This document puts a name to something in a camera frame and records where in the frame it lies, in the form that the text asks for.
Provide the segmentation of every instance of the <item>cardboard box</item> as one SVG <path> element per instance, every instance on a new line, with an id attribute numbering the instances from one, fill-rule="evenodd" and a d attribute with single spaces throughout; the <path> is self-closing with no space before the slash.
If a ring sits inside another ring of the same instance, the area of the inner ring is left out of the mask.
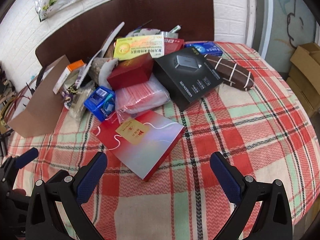
<path id="1" fill-rule="evenodd" d="M 194 47 L 155 59 L 153 73 L 181 111 L 223 81 Z"/>
<path id="2" fill-rule="evenodd" d="M 113 90 L 131 87 L 150 79 L 153 58 L 150 53 L 121 62 L 107 78 Z"/>
<path id="3" fill-rule="evenodd" d="M 56 95 L 52 89 L 69 64 L 65 55 L 50 64 L 48 69 L 52 70 L 42 80 L 25 109 L 7 122 L 19 135 L 26 138 L 53 133 L 64 104 L 62 96 Z"/>
<path id="4" fill-rule="evenodd" d="M 311 117 L 320 108 L 320 46 L 307 43 L 298 46 L 287 83 Z"/>
<path id="5" fill-rule="evenodd" d="M 183 125 L 153 111 L 122 124 L 114 112 L 93 133 L 132 172 L 148 181 L 184 130 Z"/>
<path id="6" fill-rule="evenodd" d="M 302 104 L 302 107 L 306 111 L 307 115 L 311 117 L 314 114 L 314 109 L 310 102 L 308 101 L 307 97 L 301 91 L 301 89 L 298 87 L 298 85 L 293 81 L 291 77 L 288 77 L 287 84 L 291 88 L 292 92 L 297 96 L 298 100 Z"/>

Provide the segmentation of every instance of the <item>black product box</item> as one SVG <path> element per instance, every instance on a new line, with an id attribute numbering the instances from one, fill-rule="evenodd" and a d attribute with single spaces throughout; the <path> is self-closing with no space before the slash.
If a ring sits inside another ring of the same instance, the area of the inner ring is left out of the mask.
<path id="1" fill-rule="evenodd" d="M 156 58 L 153 73 L 168 90 L 180 111 L 223 81 L 194 47 Z"/>

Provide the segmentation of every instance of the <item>gold label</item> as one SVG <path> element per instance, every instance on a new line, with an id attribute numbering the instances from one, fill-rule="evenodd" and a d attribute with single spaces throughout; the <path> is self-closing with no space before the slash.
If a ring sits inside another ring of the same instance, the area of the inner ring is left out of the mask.
<path id="1" fill-rule="evenodd" d="M 195 47 L 191 47 L 194 54 L 199 55 L 199 51 Z"/>
<path id="2" fill-rule="evenodd" d="M 132 119 L 122 123 L 116 132 L 132 144 L 139 144 L 150 127 Z"/>

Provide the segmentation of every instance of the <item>table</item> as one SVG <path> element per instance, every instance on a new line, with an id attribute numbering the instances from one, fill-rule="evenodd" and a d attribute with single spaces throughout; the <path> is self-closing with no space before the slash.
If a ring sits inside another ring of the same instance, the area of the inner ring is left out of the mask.
<path id="1" fill-rule="evenodd" d="M 253 49 L 217 44 L 226 59 L 252 72 L 255 88 L 245 92 L 222 84 L 183 113 L 174 103 L 156 109 L 187 129 L 147 183 L 107 153 L 108 167 L 83 205 L 105 239 L 213 239 L 234 209 L 210 169 L 215 151 L 224 152 L 243 175 L 282 180 L 294 224 L 319 194 L 319 144 L 296 96 Z M 39 149 L 39 158 L 18 174 L 16 186 L 31 194 L 37 179 L 46 181 L 60 169 L 74 175 L 97 151 L 106 152 L 91 133 L 98 125 L 90 113 L 78 125 L 64 110 L 51 135 L 24 139 L 14 133 L 10 155 Z M 249 234 L 258 210 L 259 204 L 241 237 Z"/>

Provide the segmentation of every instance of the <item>red box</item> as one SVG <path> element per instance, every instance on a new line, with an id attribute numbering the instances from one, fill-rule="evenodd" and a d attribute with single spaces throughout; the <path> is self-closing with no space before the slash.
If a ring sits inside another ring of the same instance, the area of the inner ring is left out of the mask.
<path id="1" fill-rule="evenodd" d="M 183 48 L 183 39 L 164 38 L 164 54 L 168 55 Z"/>
<path id="2" fill-rule="evenodd" d="M 107 78 L 113 90 L 147 82 L 152 73 L 153 59 L 150 53 L 121 62 Z"/>
<path id="3" fill-rule="evenodd" d="M 93 133 L 124 165 L 148 181 L 184 130 L 183 125 L 153 111 L 122 124 L 114 112 Z"/>

